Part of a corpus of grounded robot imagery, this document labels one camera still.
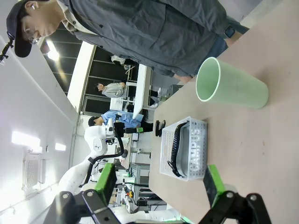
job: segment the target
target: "black watch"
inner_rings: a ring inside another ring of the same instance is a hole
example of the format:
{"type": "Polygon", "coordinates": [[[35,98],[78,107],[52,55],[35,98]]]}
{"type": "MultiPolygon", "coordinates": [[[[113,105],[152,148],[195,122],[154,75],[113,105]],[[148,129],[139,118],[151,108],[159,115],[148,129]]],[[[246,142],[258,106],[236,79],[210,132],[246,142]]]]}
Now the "black watch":
{"type": "Polygon", "coordinates": [[[228,26],[225,30],[224,30],[224,39],[226,38],[231,38],[233,35],[235,34],[235,29],[232,26],[228,26]]]}

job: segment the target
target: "cup rim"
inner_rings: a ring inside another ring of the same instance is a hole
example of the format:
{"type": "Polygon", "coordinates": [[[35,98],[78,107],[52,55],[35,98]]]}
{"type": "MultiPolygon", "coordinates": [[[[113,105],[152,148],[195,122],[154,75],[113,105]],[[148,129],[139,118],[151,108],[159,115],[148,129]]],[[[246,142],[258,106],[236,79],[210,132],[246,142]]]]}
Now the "cup rim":
{"type": "Polygon", "coordinates": [[[196,86],[195,86],[195,88],[196,88],[196,95],[197,95],[198,99],[200,99],[200,101],[202,101],[202,102],[207,102],[207,101],[209,101],[210,99],[212,99],[212,98],[214,97],[214,95],[216,94],[217,89],[218,89],[218,87],[219,87],[220,77],[221,77],[221,69],[220,69],[219,61],[218,61],[217,58],[215,58],[215,57],[208,57],[208,58],[201,64],[201,66],[200,66],[200,68],[199,68],[199,71],[198,71],[198,73],[197,73],[197,77],[196,77],[196,86]],[[217,82],[216,88],[215,88],[214,92],[212,93],[212,95],[211,95],[208,99],[201,99],[201,98],[199,97],[199,95],[198,95],[198,91],[197,91],[197,81],[198,81],[198,78],[199,78],[199,73],[200,73],[200,70],[201,70],[201,68],[202,68],[202,65],[203,65],[207,60],[211,60],[211,59],[215,60],[215,61],[217,62],[217,65],[218,65],[218,71],[219,71],[218,82],[217,82]]]}

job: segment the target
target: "light green plastic cup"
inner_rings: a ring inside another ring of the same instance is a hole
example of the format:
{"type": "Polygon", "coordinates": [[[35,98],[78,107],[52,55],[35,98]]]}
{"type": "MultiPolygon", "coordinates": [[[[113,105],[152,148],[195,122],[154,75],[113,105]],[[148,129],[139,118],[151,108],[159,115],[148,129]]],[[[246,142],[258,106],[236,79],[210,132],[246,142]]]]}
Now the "light green plastic cup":
{"type": "Polygon", "coordinates": [[[268,101],[265,83],[230,64],[209,57],[196,78],[196,94],[202,102],[262,108],[268,101]]]}

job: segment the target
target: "bolt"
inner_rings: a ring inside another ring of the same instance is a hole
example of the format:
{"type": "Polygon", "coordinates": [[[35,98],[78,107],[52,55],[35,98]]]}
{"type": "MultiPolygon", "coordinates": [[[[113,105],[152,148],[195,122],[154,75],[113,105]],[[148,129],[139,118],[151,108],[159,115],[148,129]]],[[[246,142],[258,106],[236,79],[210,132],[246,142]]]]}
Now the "bolt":
{"type": "Polygon", "coordinates": [[[251,199],[252,201],[255,201],[255,200],[256,200],[256,196],[255,196],[255,195],[252,195],[252,196],[250,196],[250,199],[251,199]]]}
{"type": "Polygon", "coordinates": [[[232,193],[232,192],[228,192],[227,194],[226,194],[226,197],[228,197],[228,198],[232,198],[234,196],[234,194],[232,193]]]}

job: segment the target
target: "basket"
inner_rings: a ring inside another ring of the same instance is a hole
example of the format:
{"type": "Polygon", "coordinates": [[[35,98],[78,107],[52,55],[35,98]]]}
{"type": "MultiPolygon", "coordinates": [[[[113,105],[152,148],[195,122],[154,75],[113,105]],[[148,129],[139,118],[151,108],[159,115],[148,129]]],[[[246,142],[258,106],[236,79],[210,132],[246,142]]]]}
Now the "basket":
{"type": "Polygon", "coordinates": [[[162,130],[160,173],[180,180],[189,181],[203,178],[206,170],[207,160],[207,123],[187,117],[162,130]],[[176,127],[184,122],[190,121],[188,174],[187,177],[177,177],[167,164],[171,160],[171,151],[176,127]]]}

